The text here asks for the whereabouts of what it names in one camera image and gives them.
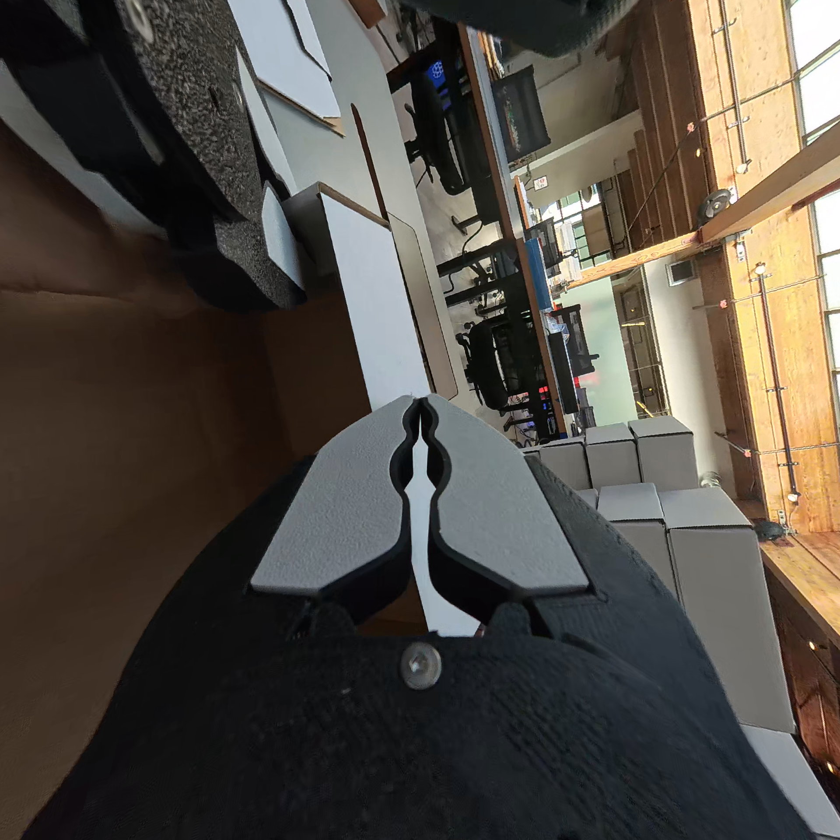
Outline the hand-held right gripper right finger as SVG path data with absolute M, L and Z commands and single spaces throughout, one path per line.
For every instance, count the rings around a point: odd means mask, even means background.
M 579 596 L 591 582 L 520 450 L 441 396 L 422 399 L 427 561 L 444 599 L 488 624 L 499 605 Z

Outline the wooden window ledge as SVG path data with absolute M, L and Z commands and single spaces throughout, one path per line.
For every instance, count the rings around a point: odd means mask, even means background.
M 760 543 L 765 566 L 839 648 L 839 533 Z

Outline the flat white cardboard sheet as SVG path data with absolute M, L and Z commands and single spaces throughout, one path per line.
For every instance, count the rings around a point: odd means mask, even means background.
M 254 2 L 252 59 L 262 86 L 343 137 L 340 105 L 306 2 Z

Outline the black computer monitor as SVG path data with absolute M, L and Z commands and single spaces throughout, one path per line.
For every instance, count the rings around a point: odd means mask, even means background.
M 510 163 L 550 145 L 533 66 L 493 80 L 490 86 Z

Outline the wooden ceiling beam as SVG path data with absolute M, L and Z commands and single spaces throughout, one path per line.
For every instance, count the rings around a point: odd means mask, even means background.
M 838 187 L 837 123 L 698 231 L 587 269 L 579 280 L 570 283 L 568 289 L 614 277 L 664 257 L 692 256 L 727 237 L 755 228 L 777 214 L 798 212 Z

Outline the stack of white folded boxes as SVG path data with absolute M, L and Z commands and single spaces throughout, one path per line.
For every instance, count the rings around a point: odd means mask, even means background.
M 700 485 L 688 427 L 638 419 L 522 453 L 576 490 L 673 592 L 754 751 L 815 836 L 838 838 L 837 810 L 795 742 L 757 535 L 724 490 Z

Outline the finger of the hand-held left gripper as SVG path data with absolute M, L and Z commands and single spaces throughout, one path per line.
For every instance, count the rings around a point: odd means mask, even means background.
M 264 182 L 261 225 L 268 257 L 298 291 L 307 290 L 307 252 L 294 235 L 277 192 Z
M 259 150 L 268 167 L 282 183 L 286 194 L 293 195 L 298 186 L 292 174 L 285 151 L 282 148 L 277 129 L 272 121 L 266 103 L 254 82 L 249 64 L 239 49 L 236 49 L 239 82 L 245 96 L 245 107 L 251 121 Z

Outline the white cardboard box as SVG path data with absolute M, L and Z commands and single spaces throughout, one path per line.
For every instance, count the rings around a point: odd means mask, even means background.
M 96 729 L 154 611 L 299 457 L 431 386 L 383 269 L 293 311 L 205 308 L 2 68 L 2 838 Z

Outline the skylight window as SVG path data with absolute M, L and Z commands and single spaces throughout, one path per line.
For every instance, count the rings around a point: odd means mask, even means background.
M 839 123 L 839 2 L 786 3 L 791 31 L 794 84 L 801 112 L 802 140 L 812 144 Z M 839 387 L 839 191 L 812 205 L 816 257 L 828 355 L 835 391 Z

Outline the blue-topped table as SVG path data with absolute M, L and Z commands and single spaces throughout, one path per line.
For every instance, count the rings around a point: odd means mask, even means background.
M 528 255 L 528 266 L 538 308 L 541 312 L 551 312 L 553 302 L 541 243 L 538 238 L 529 238 L 524 242 L 524 245 Z

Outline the black office chair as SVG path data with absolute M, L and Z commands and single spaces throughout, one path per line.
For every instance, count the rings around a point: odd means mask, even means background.
M 405 104 L 415 138 L 405 142 L 409 162 L 422 160 L 432 181 L 435 170 L 447 194 L 456 196 L 471 188 L 460 141 L 454 107 L 443 82 L 436 83 L 429 71 L 415 74 L 409 82 L 412 102 Z
M 500 315 L 467 326 L 456 341 L 479 401 L 501 415 L 538 412 L 547 379 L 530 316 L 511 320 Z

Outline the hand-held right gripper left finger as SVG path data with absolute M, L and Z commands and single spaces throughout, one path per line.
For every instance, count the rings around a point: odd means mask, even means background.
M 420 406 L 400 396 L 319 450 L 250 579 L 253 590 L 335 603 L 356 624 L 406 591 L 413 575 L 406 485 Z

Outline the long wooden-edged desk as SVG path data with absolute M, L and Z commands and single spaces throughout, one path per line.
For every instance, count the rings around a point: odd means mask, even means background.
M 536 287 L 529 264 L 529 251 L 523 237 L 524 228 L 518 204 L 518 194 L 509 172 L 501 124 L 497 116 L 490 83 L 487 58 L 482 48 L 482 34 L 474 28 L 458 24 L 458 35 L 471 93 L 476 106 L 481 139 L 488 159 L 490 178 L 499 207 L 501 237 L 506 244 L 513 244 L 516 248 L 522 285 L 528 296 L 533 331 L 539 345 L 540 360 L 545 373 L 555 426 L 557 432 L 564 435 L 567 428 L 562 413 L 560 394 L 554 375 L 542 314 L 535 292 Z

